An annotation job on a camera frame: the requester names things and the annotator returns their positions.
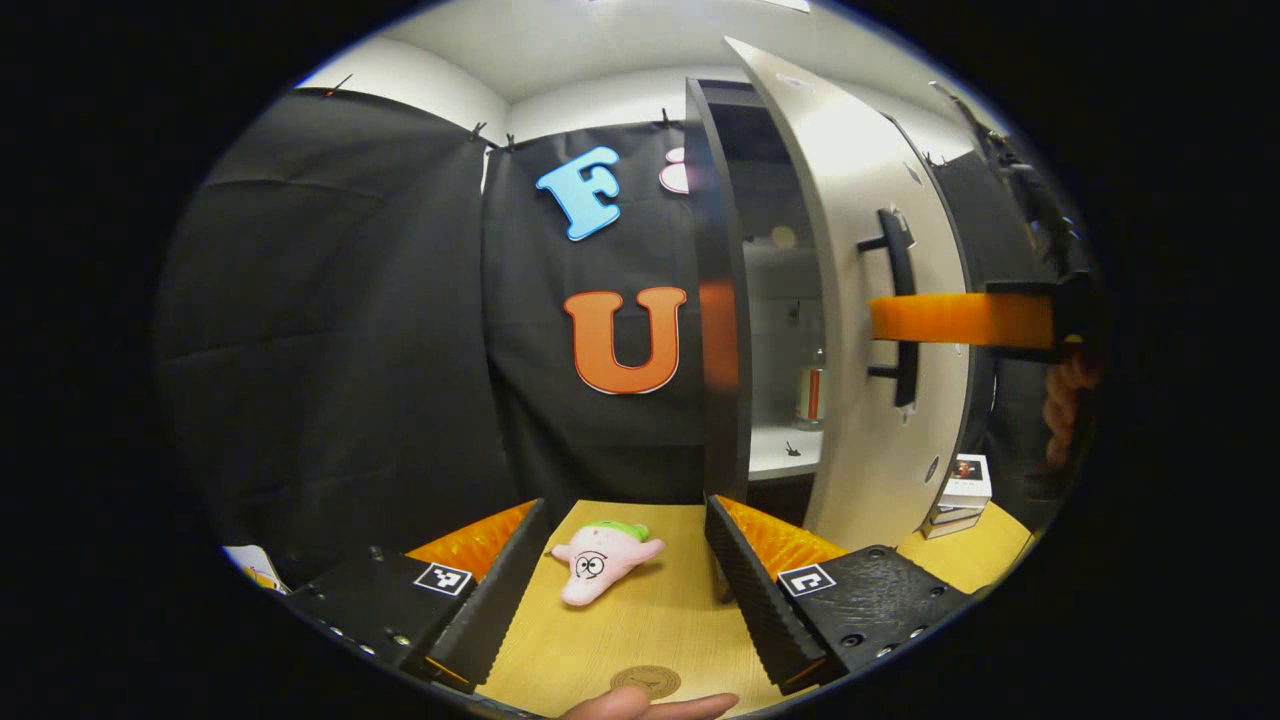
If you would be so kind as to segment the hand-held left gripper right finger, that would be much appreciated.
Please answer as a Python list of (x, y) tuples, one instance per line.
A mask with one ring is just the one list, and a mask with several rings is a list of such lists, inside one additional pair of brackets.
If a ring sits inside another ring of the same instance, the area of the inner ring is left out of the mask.
[(891, 547), (844, 552), (719, 495), (707, 496), (705, 537), (783, 694), (877, 667), (972, 601)]

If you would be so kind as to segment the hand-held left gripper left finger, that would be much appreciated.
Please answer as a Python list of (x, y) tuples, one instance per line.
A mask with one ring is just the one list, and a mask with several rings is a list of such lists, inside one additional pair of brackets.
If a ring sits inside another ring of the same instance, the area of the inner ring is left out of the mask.
[(536, 498), (411, 553), (370, 548), (285, 605), (384, 667), (472, 693), (489, 678), (549, 537), (547, 502)]

